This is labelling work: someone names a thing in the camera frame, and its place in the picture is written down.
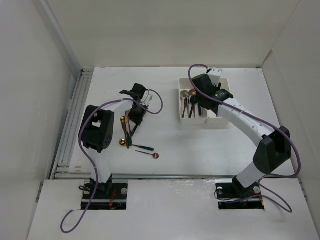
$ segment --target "white container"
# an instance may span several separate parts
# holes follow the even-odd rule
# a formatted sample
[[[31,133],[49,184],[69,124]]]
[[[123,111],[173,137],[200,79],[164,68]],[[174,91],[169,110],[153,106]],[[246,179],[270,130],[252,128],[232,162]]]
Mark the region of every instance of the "white container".
[[[230,92],[230,88],[229,88],[229,82],[227,78],[221,77],[220,78],[220,83],[221,83],[221,88],[227,90],[228,92]],[[184,118],[182,118],[182,114],[183,114],[183,100],[180,97],[180,93],[183,90],[187,90],[188,92],[194,89],[193,86],[190,83],[189,78],[180,78],[179,79],[179,116],[180,116],[180,123],[183,125],[202,125],[202,124],[211,124],[211,125],[226,125],[229,122],[225,119],[223,119],[222,117],[217,117],[217,115],[211,111],[211,110],[207,110],[205,108],[201,108],[202,111],[202,115],[199,115],[199,110],[198,110],[198,104],[196,104],[195,107],[195,117],[194,114],[192,113],[192,117],[189,118],[188,117],[188,111],[187,109],[185,110],[185,114],[184,114]]]

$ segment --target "gold fork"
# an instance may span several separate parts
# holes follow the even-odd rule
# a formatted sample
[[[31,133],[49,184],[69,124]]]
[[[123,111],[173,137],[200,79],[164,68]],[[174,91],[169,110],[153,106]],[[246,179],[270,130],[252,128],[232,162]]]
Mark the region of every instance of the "gold fork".
[[[130,137],[132,137],[131,127],[130,127],[129,113],[130,113],[130,110],[125,111],[125,117],[127,118],[128,126],[129,126],[129,134],[130,134]]]

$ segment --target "white platform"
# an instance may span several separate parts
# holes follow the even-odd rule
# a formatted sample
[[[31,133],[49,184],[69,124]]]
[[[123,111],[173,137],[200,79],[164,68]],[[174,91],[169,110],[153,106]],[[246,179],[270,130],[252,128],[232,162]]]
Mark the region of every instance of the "white platform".
[[[196,68],[192,75],[203,72],[204,68]],[[96,67],[85,108],[112,100],[121,90],[131,90],[134,83],[161,94],[163,111],[159,115],[147,114],[133,137],[134,144],[154,147],[160,158],[155,160],[135,152],[135,147],[128,150],[120,146],[119,139],[124,137],[120,118],[114,120],[111,146],[102,154],[93,150],[89,154],[94,159],[108,160],[113,174],[233,176],[241,172],[252,162],[256,147],[240,130],[232,124],[227,127],[180,124],[178,80],[187,77],[187,67]],[[228,78],[231,93],[243,106],[279,126],[261,69],[223,68],[221,77]],[[159,108],[160,101],[155,96],[150,110],[156,112]],[[90,162],[80,151],[78,140],[74,142],[69,172],[90,173]],[[293,172],[290,160],[275,171],[282,175]]]
[[[60,231],[64,215],[80,209],[83,180],[46,180],[28,240],[317,240],[297,179],[265,179],[293,213],[264,200],[265,210],[218,210],[214,180],[130,180],[127,210],[90,210],[78,228]],[[78,221],[71,213],[64,228]]]

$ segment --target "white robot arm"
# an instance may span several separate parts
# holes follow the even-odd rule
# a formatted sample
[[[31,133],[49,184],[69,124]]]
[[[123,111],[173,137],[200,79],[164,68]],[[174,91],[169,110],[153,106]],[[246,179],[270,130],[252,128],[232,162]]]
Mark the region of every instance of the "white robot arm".
[[[257,147],[253,162],[235,176],[232,179],[232,185],[228,186],[228,196],[242,198],[241,196],[245,192],[252,191],[258,180],[272,173],[291,157],[291,145],[283,135],[273,128],[245,115],[244,113],[251,115],[252,113],[246,110],[230,92],[221,89],[221,83],[217,79],[220,78],[222,70],[220,68],[213,69],[214,71],[211,69],[206,74],[192,78],[196,90],[199,90],[196,93],[196,101],[201,107],[213,111],[217,116],[234,124]],[[210,100],[203,94],[217,101]],[[290,137],[290,133],[285,127],[280,127],[280,130]]]
[[[140,84],[135,84],[131,91],[123,90],[117,96],[114,101],[123,100],[128,98],[129,95],[133,100],[138,102],[146,109],[149,107],[153,95],[150,91],[144,88]],[[82,120],[81,128],[88,119],[88,117],[96,110],[96,106],[88,106],[85,110],[84,117]],[[114,130],[114,118],[119,119],[119,116],[123,115],[125,111],[130,110],[130,120],[133,121],[136,126],[132,131],[132,134],[136,131],[137,127],[141,124],[145,115],[145,110],[138,107],[133,101],[125,100],[112,103],[100,109],[90,119],[89,123],[85,126],[85,130],[82,134],[81,141],[83,146],[91,148],[101,153],[104,149],[108,148],[113,137]],[[97,154],[95,156],[95,164],[98,172],[99,184],[105,184],[111,177],[111,171],[109,169],[109,161],[103,154]],[[91,179],[95,182],[97,180],[96,173],[93,169]]]

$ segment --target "spoon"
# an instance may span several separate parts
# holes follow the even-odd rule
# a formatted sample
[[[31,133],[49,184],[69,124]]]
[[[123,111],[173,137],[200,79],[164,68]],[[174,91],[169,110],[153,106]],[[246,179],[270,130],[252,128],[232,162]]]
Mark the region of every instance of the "spoon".
[[[189,109],[189,97],[190,97],[190,93],[187,91],[187,90],[183,90],[183,92],[185,92],[185,95],[186,95],[186,99],[187,99],[187,110],[188,110],[188,116],[189,116],[189,114],[190,114],[190,109]]]
[[[186,101],[188,95],[183,90],[183,91],[180,92],[180,97],[182,98],[182,104],[183,104],[183,113],[181,113],[181,114],[182,114],[182,118],[184,118],[185,117],[185,111],[186,111],[186,108],[188,106],[188,100]]]
[[[151,154],[151,153],[147,153],[147,152],[144,152],[144,151],[138,151],[138,150],[135,150],[136,152],[139,152],[139,153],[142,153],[142,154],[148,154],[148,155],[152,155],[152,157],[154,159],[158,159],[159,158],[159,154],[158,153],[154,153],[154,154]]]
[[[126,141],[126,143],[125,143],[125,144],[126,144],[126,148],[129,149],[130,146],[129,146],[129,140],[128,140],[128,135],[127,135],[128,131],[127,131],[127,125],[126,125],[126,118],[125,118],[125,116],[122,116],[122,117],[120,118],[120,122],[121,122],[122,129],[123,129],[123,131],[124,131],[124,136],[125,136],[125,141]]]
[[[190,98],[190,103],[192,104],[192,106],[191,106],[191,112],[190,112],[189,118],[191,118],[191,116],[192,116],[192,111],[193,111],[193,117],[195,118],[195,117],[196,117],[196,108],[195,108],[195,105],[196,105],[196,103],[197,103],[196,96],[192,96],[192,97]]]
[[[196,92],[196,90],[194,90],[194,89],[191,89],[191,90],[189,91],[189,93],[190,93],[191,96],[197,95],[197,92]],[[199,106],[200,106],[200,105],[199,105],[199,103],[198,103],[199,115],[201,116],[201,115],[202,115],[202,112],[201,112],[201,108],[200,108]],[[193,108],[193,116],[196,117],[196,108]]]
[[[124,146],[124,145],[127,144],[127,141],[122,138],[122,139],[119,140],[119,144],[120,144],[121,146]],[[130,144],[130,146],[135,146],[135,147],[137,147],[137,148],[145,149],[145,150],[148,150],[148,151],[154,151],[154,150],[155,150],[154,148],[148,147],[148,146],[141,146],[141,145],[135,145],[135,144]]]
[[[189,91],[189,93],[190,93],[192,96],[197,95],[197,92],[196,92],[196,90],[194,90],[194,89],[191,89],[191,90]],[[199,116],[202,116],[202,110],[201,110],[200,102],[198,102],[198,111],[199,111]]]

